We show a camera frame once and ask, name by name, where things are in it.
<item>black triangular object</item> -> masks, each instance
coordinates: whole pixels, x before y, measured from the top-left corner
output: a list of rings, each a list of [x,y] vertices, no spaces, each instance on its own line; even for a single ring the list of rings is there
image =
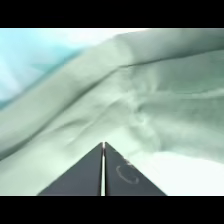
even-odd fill
[[[104,155],[106,196],[166,196],[108,143]]]
[[[100,196],[102,143],[45,188],[39,196]]]

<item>black bar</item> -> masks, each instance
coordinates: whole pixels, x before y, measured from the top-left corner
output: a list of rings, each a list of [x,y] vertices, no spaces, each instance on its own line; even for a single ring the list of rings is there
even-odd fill
[[[108,143],[105,174],[106,196],[166,196]]]
[[[96,146],[38,196],[100,196],[102,144]]]

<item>green fabric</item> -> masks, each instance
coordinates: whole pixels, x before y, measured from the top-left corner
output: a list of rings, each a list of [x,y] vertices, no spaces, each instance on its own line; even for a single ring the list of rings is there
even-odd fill
[[[154,169],[156,157],[223,169],[223,59],[223,30],[163,28],[71,60],[0,111],[0,195],[38,194],[102,141],[168,195],[194,194]]]

